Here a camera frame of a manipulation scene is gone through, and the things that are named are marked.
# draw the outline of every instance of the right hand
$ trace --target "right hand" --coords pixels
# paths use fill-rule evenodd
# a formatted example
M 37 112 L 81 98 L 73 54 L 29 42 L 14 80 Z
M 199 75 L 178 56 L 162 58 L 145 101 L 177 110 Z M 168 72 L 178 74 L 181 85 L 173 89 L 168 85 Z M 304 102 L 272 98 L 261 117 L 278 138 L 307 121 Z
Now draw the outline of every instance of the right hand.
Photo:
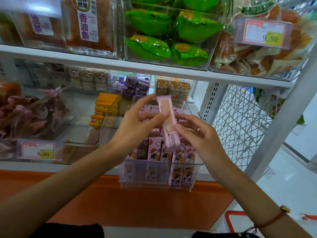
M 174 128 L 191 143 L 209 172 L 209 168 L 214 165 L 213 161 L 229 159 L 214 127 L 194 115 L 177 114 L 176 118 L 188 121 L 174 124 Z

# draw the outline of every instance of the forearm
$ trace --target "forearm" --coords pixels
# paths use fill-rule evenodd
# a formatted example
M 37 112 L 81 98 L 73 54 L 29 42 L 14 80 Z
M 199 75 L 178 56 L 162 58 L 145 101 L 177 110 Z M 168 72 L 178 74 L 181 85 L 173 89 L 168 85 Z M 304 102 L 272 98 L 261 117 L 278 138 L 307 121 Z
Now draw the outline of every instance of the forearm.
M 281 212 L 279 206 L 227 157 L 213 160 L 207 168 L 214 179 L 228 189 L 254 224 L 266 224 Z M 311 237 L 287 215 L 260 231 L 267 238 Z
M 0 236 L 29 237 L 98 177 L 117 165 L 101 147 L 36 185 L 0 203 Z

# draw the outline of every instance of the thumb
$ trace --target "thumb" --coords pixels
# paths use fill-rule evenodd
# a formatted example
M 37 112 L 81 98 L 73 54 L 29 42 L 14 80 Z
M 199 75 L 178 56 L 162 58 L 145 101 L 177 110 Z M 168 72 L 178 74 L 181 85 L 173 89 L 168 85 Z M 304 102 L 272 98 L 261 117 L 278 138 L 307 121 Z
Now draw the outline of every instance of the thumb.
M 183 138 L 189 141 L 192 146 L 195 148 L 198 146 L 198 143 L 201 141 L 201 138 L 194 134 L 188 128 L 185 128 L 183 125 L 174 124 L 174 129 L 179 133 Z
M 169 115 L 170 113 L 168 111 L 164 111 L 155 115 L 154 118 L 152 118 L 150 121 L 144 123 L 144 127 L 146 128 L 146 131 L 151 132 L 152 129 L 154 129 L 159 124 L 163 123 L 164 120 L 167 119 Z

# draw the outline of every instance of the red string bracelet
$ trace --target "red string bracelet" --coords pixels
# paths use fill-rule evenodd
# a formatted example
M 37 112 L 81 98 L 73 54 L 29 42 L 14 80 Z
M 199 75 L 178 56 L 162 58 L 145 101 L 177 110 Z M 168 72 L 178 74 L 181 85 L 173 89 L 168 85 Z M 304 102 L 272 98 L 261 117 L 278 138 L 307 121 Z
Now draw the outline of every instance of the red string bracelet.
M 262 228 L 264 228 L 264 227 L 267 227 L 267 226 L 273 224 L 274 222 L 276 222 L 277 220 L 279 220 L 279 219 L 287 212 L 287 211 L 284 210 L 282 207 L 280 207 L 280 209 L 281 209 L 281 212 L 280 212 L 276 217 L 274 217 L 272 220 L 269 220 L 268 222 L 264 223 L 263 225 L 256 225 L 256 224 L 254 224 L 253 227 L 250 227 L 249 229 L 245 230 L 243 233 L 247 233 L 247 232 L 249 232 L 249 231 L 251 231 L 251 230 L 254 229 L 254 231 L 253 231 L 252 233 L 253 233 L 253 234 L 256 234 L 257 229 L 262 229 Z

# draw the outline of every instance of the white shelf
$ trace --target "white shelf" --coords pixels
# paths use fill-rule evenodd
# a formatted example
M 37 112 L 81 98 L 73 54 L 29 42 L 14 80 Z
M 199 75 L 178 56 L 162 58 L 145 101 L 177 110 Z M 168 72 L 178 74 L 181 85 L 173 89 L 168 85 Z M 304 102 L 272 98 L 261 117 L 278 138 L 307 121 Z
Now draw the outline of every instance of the white shelf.
M 54 62 L 66 65 L 144 73 L 167 77 L 178 77 L 208 82 L 212 81 L 219 82 L 221 84 L 235 84 L 257 88 L 292 88 L 294 86 L 294 83 L 288 81 L 198 71 L 193 69 L 175 68 L 130 61 L 120 61 L 100 57 L 90 57 L 70 53 L 32 49 L 27 47 L 0 45 L 0 56 L 6 58 L 21 58 L 40 62 Z

